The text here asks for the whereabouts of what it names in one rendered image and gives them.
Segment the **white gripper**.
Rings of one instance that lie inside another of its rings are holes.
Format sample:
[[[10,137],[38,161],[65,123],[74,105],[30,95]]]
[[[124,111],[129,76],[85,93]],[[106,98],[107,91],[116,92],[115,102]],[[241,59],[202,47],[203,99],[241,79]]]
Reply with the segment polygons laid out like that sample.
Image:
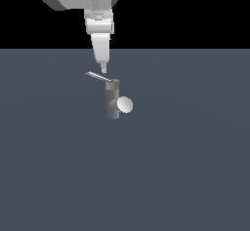
[[[106,73],[109,62],[110,34],[114,33],[112,9],[85,10],[84,19],[86,32],[91,35],[96,62],[101,66],[102,73]]]

